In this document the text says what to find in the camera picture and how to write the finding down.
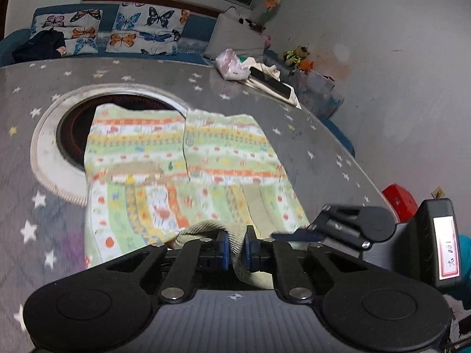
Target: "red box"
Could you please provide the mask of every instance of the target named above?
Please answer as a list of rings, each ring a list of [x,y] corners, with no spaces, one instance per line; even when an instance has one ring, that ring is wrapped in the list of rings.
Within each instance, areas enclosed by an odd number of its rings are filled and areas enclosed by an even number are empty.
[[[401,223],[411,220],[419,208],[411,193],[398,184],[386,187],[382,193],[391,203]]]

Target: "black backpack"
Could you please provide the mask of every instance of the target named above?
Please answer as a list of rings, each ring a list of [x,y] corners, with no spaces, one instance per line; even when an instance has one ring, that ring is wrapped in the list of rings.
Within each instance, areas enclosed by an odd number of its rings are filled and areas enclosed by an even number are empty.
[[[15,63],[61,58],[56,50],[65,46],[64,34],[51,28],[42,30],[12,53]]]

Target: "plastic tissue package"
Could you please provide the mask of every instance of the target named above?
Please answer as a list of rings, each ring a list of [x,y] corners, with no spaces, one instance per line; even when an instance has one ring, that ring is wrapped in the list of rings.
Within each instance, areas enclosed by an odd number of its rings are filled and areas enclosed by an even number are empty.
[[[216,68],[225,80],[242,81],[250,75],[250,70],[243,67],[232,49],[226,49],[216,57]]]

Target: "sofa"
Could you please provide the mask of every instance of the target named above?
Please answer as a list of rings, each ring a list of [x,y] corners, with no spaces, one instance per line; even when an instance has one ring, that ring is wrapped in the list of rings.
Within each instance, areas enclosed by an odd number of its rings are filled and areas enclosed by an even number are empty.
[[[97,34],[98,53],[80,54],[74,57],[119,57],[119,58],[152,58],[168,61],[181,61],[196,63],[200,65],[214,64],[213,61],[203,57],[204,51],[213,33],[216,19],[213,17],[199,16],[190,14],[185,24],[181,38],[178,40],[177,54],[174,55],[148,55],[148,54],[123,54],[107,53],[106,47],[115,22],[119,4],[69,4],[56,5],[38,8],[32,17],[32,23],[35,18],[43,14],[69,14],[80,10],[100,9],[103,11],[102,19]],[[0,41],[0,67],[15,63],[12,51],[21,44],[24,44],[30,38],[30,29],[20,29],[8,35]]]

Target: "label sticker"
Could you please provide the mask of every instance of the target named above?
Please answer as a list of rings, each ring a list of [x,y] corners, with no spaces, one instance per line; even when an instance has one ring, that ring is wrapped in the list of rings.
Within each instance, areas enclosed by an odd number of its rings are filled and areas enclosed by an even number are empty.
[[[453,217],[433,218],[437,250],[439,253],[439,279],[449,279],[460,275],[458,248]]]

